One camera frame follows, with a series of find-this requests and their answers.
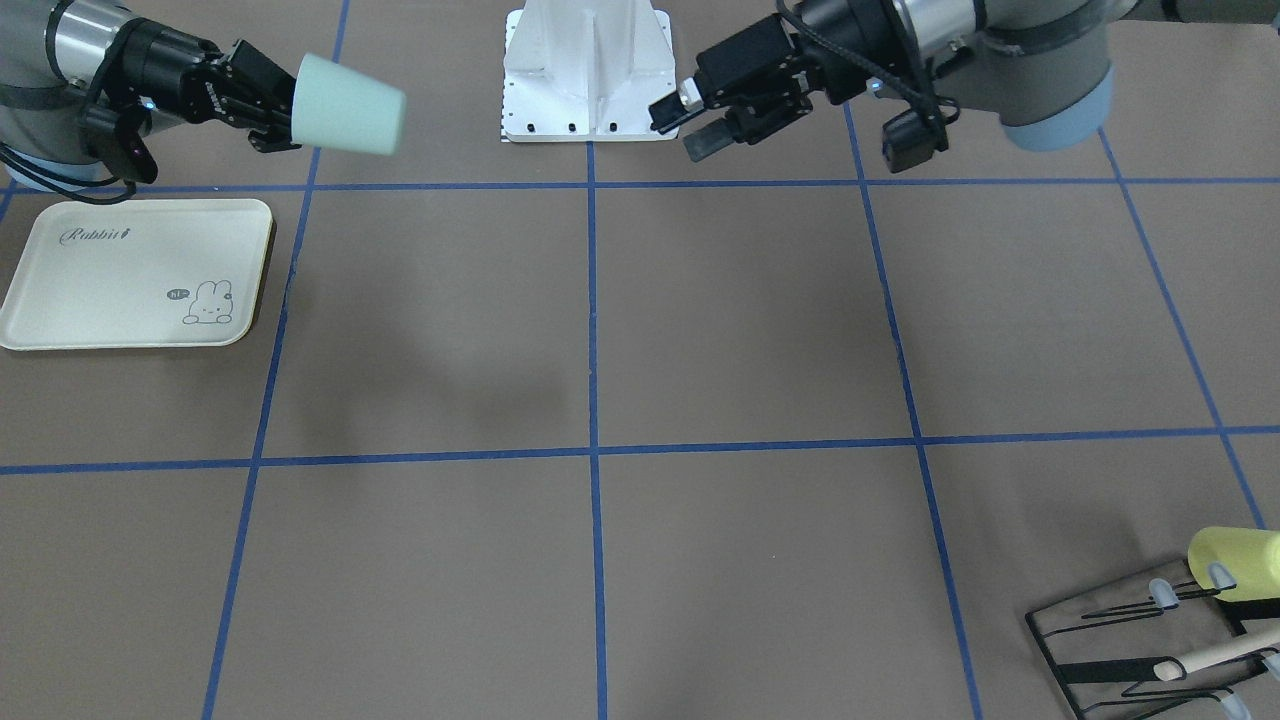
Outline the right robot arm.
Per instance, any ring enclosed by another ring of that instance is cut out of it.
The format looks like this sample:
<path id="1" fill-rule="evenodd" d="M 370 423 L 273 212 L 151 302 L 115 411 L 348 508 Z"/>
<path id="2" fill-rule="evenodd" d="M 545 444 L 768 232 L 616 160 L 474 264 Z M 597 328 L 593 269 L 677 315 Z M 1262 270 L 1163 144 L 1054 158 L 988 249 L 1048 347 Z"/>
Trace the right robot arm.
<path id="1" fill-rule="evenodd" d="M 3 168 L 91 205 L 157 178 L 146 138 L 221 122 L 257 152 L 296 149 L 296 79 L 243 40 L 223 50 L 116 1 L 5 1 Z"/>

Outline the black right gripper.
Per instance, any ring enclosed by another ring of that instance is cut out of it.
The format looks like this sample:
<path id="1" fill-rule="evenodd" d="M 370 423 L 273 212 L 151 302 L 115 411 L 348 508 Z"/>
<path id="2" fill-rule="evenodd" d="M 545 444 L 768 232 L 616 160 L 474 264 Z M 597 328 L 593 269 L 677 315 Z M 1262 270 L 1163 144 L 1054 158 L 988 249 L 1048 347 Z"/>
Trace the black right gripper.
<path id="1" fill-rule="evenodd" d="M 224 120 L 246 129 L 257 152 L 301 149 L 289 114 L 257 105 L 225 105 L 221 100 L 224 74 L 241 99 L 262 105 L 293 104 L 296 78 L 247 40 L 237 40 L 225 55 L 206 38 L 155 20 L 133 20 L 125 27 L 119 64 L 124 86 L 136 97 L 148 99 L 159 111 L 191 124 Z"/>

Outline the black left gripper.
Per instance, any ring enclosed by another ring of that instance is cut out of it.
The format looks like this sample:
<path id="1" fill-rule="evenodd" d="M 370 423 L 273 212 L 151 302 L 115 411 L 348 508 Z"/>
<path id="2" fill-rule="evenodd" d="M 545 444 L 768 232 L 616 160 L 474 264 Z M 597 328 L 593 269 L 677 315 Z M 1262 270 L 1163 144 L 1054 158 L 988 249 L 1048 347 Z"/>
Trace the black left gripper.
<path id="1" fill-rule="evenodd" d="M 648 106 L 649 131 L 667 135 L 704 111 L 723 110 L 682 140 L 687 158 L 698 163 L 731 145 L 758 145 L 813 113 L 797 106 L 808 91 L 795 77 L 815 67 L 783 18 L 769 14 L 699 53 L 694 82 Z"/>

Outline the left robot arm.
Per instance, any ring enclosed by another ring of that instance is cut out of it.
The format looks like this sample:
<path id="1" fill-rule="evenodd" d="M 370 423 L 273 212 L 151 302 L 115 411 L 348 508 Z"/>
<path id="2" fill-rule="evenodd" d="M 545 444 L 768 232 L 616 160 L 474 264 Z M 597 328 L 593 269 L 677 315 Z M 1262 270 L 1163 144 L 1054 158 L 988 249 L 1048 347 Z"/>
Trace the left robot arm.
<path id="1" fill-rule="evenodd" d="M 755 145 L 812 113 L 873 92 L 905 102 L 883 123 L 892 173 L 948 149 L 965 110 L 997 117 L 1033 152 L 1079 143 L 1106 120 L 1114 95 L 1114 1 L 778 1 L 774 12 L 708 50 L 694 73 L 654 101 L 660 135 L 714 113 L 684 146 L 700 161 Z"/>

